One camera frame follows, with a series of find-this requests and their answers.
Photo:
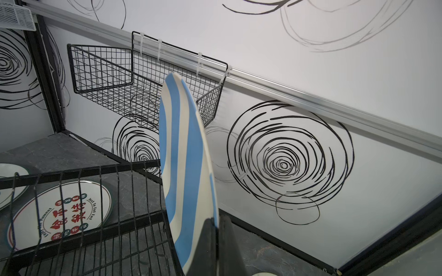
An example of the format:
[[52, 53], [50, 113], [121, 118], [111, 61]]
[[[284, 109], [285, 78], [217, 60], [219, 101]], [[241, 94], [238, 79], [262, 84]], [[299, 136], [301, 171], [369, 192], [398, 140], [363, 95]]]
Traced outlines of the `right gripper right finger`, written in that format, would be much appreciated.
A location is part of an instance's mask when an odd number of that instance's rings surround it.
[[229, 216], [221, 216], [218, 231], [218, 269], [220, 276], [247, 276], [244, 260]]

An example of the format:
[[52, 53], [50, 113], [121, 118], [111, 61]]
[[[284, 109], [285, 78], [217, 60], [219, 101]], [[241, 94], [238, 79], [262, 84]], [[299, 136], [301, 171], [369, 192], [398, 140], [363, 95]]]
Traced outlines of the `blue striped plate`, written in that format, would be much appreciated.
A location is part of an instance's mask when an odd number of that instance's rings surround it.
[[176, 72], [164, 80], [160, 99], [160, 162], [166, 211], [184, 275], [197, 260], [203, 226], [219, 226], [211, 157], [199, 109]]

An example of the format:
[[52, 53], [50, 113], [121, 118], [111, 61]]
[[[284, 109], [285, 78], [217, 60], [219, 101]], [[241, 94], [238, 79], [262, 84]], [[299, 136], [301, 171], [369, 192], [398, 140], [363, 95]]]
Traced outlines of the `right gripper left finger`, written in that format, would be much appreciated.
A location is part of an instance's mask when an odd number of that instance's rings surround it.
[[205, 220], [187, 276], [216, 276], [217, 238], [214, 219]]

